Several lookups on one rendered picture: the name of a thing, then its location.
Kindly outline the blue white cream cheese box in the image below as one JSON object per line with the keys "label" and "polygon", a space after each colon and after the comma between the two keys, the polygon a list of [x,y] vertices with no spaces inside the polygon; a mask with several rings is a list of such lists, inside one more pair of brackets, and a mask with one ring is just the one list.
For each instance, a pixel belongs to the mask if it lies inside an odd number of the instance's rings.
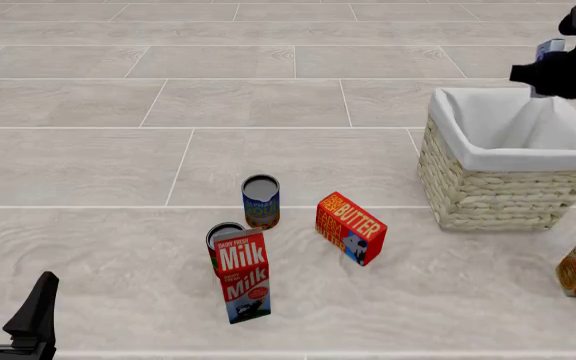
{"label": "blue white cream cheese box", "polygon": [[552,85],[559,82],[561,76],[544,68],[541,62],[547,59],[550,53],[563,53],[565,43],[563,38],[554,38],[537,46],[535,64],[538,65],[536,74],[539,85]]}

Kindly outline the red butter box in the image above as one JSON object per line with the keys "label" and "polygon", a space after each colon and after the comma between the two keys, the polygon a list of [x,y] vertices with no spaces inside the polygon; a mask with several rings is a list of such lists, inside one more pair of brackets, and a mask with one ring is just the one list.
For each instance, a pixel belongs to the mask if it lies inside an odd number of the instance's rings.
{"label": "red butter box", "polygon": [[367,266],[382,251],[388,227],[335,191],[318,203],[315,229],[360,266]]}

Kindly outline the blue alphabet soup can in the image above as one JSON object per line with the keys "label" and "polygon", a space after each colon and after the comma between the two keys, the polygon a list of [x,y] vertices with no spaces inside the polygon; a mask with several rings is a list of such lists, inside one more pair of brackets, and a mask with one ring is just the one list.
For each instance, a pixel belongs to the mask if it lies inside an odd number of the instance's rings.
{"label": "blue alphabet soup can", "polygon": [[280,219],[280,185],[277,179],[266,174],[256,174],[241,185],[245,220],[252,227],[269,230]]}

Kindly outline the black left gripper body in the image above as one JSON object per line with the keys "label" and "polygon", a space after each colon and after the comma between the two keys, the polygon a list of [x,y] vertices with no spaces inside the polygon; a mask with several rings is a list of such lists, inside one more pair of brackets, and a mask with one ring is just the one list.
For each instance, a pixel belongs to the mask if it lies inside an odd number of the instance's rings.
{"label": "black left gripper body", "polygon": [[55,344],[35,342],[22,347],[0,345],[0,360],[53,360]]}

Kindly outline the pale woven wicker basket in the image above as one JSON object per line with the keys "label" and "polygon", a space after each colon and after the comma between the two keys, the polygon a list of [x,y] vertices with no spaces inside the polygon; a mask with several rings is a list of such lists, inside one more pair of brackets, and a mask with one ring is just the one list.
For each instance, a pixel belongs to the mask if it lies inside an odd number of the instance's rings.
{"label": "pale woven wicker basket", "polygon": [[418,174],[442,230],[548,230],[576,203],[576,171],[465,170],[427,121]]}

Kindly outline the red tin can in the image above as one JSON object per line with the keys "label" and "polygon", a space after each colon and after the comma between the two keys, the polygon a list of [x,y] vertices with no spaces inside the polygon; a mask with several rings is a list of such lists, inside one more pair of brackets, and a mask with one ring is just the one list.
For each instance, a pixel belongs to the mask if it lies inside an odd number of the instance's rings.
{"label": "red tin can", "polygon": [[224,233],[232,233],[243,230],[245,230],[245,227],[243,227],[241,224],[235,222],[223,222],[215,225],[214,227],[211,228],[211,230],[208,231],[206,235],[206,245],[216,278],[219,278],[219,272],[217,265],[217,253],[214,245],[214,238]]}

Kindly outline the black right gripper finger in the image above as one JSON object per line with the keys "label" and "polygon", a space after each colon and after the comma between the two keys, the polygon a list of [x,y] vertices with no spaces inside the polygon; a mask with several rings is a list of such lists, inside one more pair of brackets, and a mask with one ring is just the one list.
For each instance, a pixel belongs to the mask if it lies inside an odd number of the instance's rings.
{"label": "black right gripper finger", "polygon": [[545,53],[529,65],[513,65],[509,80],[531,87],[533,97],[567,98],[564,71],[567,66],[568,52]]}

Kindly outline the red milk carton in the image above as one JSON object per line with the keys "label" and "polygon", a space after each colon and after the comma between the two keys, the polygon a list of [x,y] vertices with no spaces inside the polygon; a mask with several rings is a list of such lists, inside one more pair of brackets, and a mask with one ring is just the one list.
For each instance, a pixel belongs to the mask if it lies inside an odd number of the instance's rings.
{"label": "red milk carton", "polygon": [[271,314],[269,263],[263,230],[216,236],[217,275],[229,323]]}

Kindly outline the white cloth basket liner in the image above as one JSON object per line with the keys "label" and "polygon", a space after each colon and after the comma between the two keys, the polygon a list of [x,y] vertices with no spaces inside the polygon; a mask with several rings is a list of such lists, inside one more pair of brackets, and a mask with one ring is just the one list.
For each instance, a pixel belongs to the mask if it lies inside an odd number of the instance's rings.
{"label": "white cloth basket liner", "polygon": [[429,117],[465,170],[576,171],[576,110],[527,88],[438,88]]}

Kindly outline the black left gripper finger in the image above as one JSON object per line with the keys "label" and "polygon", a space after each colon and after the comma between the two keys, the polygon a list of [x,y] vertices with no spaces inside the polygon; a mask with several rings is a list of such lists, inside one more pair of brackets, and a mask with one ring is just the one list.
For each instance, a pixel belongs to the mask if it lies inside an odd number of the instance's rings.
{"label": "black left gripper finger", "polygon": [[59,278],[43,272],[31,293],[3,326],[11,335],[12,347],[35,347],[39,343],[55,345],[54,310]]}

